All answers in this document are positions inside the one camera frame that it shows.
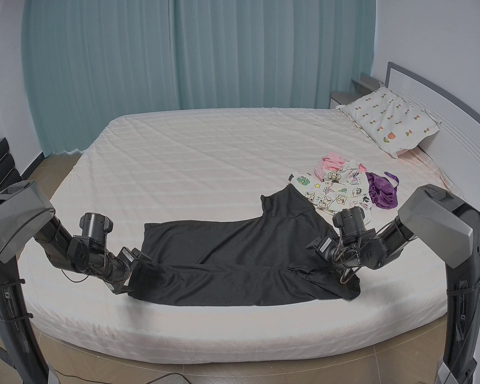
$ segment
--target nightstand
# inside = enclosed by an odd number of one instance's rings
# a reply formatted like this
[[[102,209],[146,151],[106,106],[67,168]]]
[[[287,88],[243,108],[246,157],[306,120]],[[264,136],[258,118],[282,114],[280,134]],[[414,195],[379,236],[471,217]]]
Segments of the nightstand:
[[[332,91],[330,93],[330,109],[334,109],[337,105],[350,104],[380,88],[380,81],[366,73],[361,73],[359,80],[352,79],[352,84],[355,92]]]

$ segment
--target white headboard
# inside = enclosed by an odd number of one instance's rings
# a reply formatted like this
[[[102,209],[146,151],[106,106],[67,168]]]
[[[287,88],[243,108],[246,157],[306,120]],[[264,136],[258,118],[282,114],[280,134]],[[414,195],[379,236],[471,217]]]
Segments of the white headboard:
[[[480,114],[443,88],[392,62],[388,63],[385,86],[441,122],[440,131],[422,140],[419,147],[465,200],[480,210]]]

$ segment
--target white label sticker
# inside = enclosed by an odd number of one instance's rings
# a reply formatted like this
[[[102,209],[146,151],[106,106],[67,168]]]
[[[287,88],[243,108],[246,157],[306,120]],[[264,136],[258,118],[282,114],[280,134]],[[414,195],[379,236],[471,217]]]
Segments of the white label sticker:
[[[327,249],[328,247],[328,244],[330,244],[332,242],[332,239],[331,238],[328,238],[325,243],[321,246],[320,248],[320,252],[323,252]]]
[[[123,249],[122,249],[122,252],[123,252],[123,254],[124,254],[126,257],[127,257],[127,259],[129,259],[129,260],[130,260],[130,262],[132,262],[132,261],[133,261],[133,257],[132,257],[132,255],[130,255],[130,254],[128,253],[128,251],[127,251],[125,248],[123,248]]]

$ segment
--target white pillow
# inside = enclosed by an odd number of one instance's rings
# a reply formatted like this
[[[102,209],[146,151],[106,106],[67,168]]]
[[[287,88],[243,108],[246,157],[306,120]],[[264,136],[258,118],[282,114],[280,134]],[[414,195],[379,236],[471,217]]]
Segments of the white pillow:
[[[339,109],[393,158],[439,130],[423,108],[408,104],[383,85]]]

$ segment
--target baseboard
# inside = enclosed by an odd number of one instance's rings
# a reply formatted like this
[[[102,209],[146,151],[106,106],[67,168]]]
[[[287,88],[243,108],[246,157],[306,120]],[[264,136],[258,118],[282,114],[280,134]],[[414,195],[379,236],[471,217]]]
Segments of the baseboard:
[[[28,166],[24,173],[22,173],[22,179],[27,180],[33,173],[33,171],[45,160],[45,156],[43,156],[43,152],[39,154],[32,164]]]

